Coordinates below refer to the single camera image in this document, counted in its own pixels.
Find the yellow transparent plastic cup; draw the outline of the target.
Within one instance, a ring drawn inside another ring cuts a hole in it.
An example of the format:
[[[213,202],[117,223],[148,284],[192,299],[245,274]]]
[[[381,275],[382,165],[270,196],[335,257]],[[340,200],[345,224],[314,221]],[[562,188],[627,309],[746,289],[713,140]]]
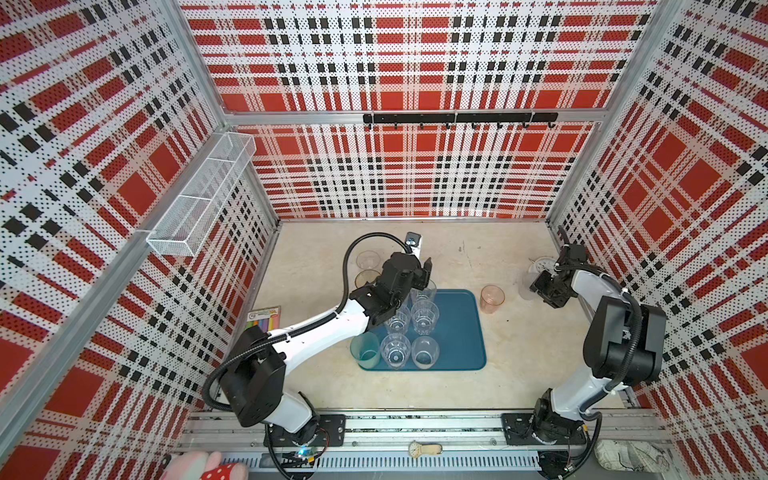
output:
[[[374,283],[379,275],[380,272],[375,269],[366,269],[359,272],[355,277],[355,288],[361,288],[369,283]]]

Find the clear faceted cup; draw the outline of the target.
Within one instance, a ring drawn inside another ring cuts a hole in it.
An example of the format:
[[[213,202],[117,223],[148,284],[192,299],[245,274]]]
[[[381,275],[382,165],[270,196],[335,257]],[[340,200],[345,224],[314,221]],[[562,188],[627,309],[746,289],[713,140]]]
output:
[[[411,313],[408,307],[402,306],[396,313],[385,322],[385,328],[388,335],[402,334],[406,335],[409,329]]]

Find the pink transparent plastic cup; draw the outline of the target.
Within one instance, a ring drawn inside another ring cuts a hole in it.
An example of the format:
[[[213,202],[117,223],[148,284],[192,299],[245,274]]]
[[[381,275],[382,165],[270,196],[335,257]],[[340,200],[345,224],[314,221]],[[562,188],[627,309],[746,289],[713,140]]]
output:
[[[505,292],[497,285],[486,285],[481,290],[480,309],[486,314],[499,310],[506,300]]]

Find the frosted clear plastic cup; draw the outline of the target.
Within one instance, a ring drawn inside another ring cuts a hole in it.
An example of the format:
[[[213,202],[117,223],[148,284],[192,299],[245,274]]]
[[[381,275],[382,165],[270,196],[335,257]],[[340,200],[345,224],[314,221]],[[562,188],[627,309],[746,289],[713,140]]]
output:
[[[414,365],[421,370],[435,366],[440,356],[439,343],[430,336],[420,336],[411,345],[411,357]]]

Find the green textured plastic cup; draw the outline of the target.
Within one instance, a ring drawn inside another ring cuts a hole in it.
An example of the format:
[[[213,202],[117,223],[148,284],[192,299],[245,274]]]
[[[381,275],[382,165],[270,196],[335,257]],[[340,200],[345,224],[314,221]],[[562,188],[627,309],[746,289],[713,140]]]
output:
[[[358,335],[350,343],[350,354],[358,366],[365,370],[372,370],[379,364],[379,349],[379,337],[373,332]]]

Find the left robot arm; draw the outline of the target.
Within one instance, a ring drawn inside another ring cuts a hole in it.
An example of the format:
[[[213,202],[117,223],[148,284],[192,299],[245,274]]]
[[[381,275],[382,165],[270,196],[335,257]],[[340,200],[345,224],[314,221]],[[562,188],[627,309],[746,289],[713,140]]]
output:
[[[364,240],[384,238],[400,250],[383,264],[371,282],[351,289],[347,263]],[[242,332],[226,359],[202,386],[208,407],[232,412],[241,426],[279,427],[297,446],[310,444],[321,430],[320,415],[299,392],[285,387],[285,378],[298,366],[326,349],[372,331],[390,320],[413,289],[425,289],[431,280],[432,261],[420,260],[422,236],[415,232],[403,240],[385,232],[372,232],[354,240],[342,262],[343,294],[339,304],[303,322],[262,331]]]

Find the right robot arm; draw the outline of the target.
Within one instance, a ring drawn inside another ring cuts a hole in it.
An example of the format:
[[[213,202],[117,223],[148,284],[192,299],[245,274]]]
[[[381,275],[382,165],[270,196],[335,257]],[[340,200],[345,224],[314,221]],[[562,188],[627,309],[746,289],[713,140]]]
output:
[[[559,309],[581,299],[593,312],[584,338],[580,366],[561,386],[537,400],[529,427],[538,442],[553,445],[573,438],[599,413],[607,396],[659,378],[667,316],[639,302],[617,279],[591,264],[584,245],[563,240],[554,267],[538,274],[529,290]]]

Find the teal plastic tray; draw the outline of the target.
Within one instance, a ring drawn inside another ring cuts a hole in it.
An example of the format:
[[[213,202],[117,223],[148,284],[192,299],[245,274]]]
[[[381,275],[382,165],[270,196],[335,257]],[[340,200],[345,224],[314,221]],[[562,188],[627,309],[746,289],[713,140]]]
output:
[[[468,290],[442,289],[437,290],[433,302],[439,307],[440,317],[436,329],[428,336],[439,343],[440,356],[435,366],[428,370],[476,371],[484,368],[487,356],[474,295]],[[410,299],[403,306],[408,307],[411,313],[413,305]],[[385,323],[371,332],[379,337],[380,344],[388,335]],[[406,336],[411,345],[416,338],[420,337],[414,331],[411,320]],[[410,358],[402,369],[390,369],[381,358],[374,369],[366,371],[427,370],[418,369],[412,362],[410,353]]]

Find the white analog alarm clock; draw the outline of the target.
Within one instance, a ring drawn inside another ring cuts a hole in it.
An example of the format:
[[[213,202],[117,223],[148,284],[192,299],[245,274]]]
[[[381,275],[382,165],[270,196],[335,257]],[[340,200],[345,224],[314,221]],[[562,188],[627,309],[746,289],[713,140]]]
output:
[[[555,274],[555,264],[557,259],[551,256],[543,256],[535,259],[530,265],[528,272],[532,276],[533,280],[536,280],[542,273],[546,272],[550,275]]]

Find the colourful marker pack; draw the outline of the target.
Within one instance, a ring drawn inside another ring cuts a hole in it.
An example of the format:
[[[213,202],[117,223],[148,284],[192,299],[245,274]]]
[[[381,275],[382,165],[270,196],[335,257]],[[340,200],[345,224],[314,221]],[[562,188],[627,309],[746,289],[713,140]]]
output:
[[[247,314],[245,328],[258,327],[263,332],[269,332],[279,328],[280,317],[280,306],[251,310]]]

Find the small beige wooden object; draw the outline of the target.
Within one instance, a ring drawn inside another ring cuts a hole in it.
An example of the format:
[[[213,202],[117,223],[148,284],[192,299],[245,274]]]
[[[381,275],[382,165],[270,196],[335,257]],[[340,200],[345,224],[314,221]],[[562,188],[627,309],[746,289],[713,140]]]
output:
[[[412,459],[418,459],[422,456],[441,455],[443,447],[439,444],[422,444],[412,441],[408,447],[408,454]]]

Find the white crumpled cloth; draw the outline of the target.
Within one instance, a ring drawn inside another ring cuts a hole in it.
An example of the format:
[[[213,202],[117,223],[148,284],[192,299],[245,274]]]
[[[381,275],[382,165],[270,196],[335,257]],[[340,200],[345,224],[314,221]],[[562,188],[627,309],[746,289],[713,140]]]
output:
[[[645,441],[599,440],[594,454],[607,471],[662,474],[671,468],[669,455]]]

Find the pink plush toy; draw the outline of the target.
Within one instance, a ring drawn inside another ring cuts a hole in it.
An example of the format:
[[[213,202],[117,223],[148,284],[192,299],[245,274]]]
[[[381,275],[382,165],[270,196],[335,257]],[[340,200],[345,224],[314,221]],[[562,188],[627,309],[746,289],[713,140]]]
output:
[[[249,469],[243,463],[225,463],[221,452],[192,451],[171,459],[161,480],[246,480]]]

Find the black hook rail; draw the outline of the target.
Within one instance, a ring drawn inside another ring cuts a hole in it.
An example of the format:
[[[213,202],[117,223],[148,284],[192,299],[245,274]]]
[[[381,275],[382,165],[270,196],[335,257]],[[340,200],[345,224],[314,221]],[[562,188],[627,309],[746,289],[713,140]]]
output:
[[[453,124],[520,124],[543,123],[547,126],[558,121],[558,112],[511,113],[376,113],[362,116],[365,125],[453,125]]]

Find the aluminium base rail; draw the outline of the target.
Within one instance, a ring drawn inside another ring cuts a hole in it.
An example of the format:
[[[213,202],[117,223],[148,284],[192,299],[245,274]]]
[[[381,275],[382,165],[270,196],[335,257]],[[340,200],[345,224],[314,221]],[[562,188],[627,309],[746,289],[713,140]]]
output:
[[[252,473],[271,473],[279,460],[287,473],[311,479],[354,472],[530,472],[536,479],[592,473],[682,476],[670,435],[648,410],[607,409],[600,424],[591,422],[553,445],[530,435],[531,419],[529,410],[323,410],[321,430],[301,447],[276,427],[242,427],[231,413],[202,412],[190,417],[175,451],[218,451],[224,462],[243,463]],[[669,455],[671,468],[662,474],[607,471],[594,454],[599,440],[651,443]],[[412,459],[412,441],[439,444],[443,452]]]

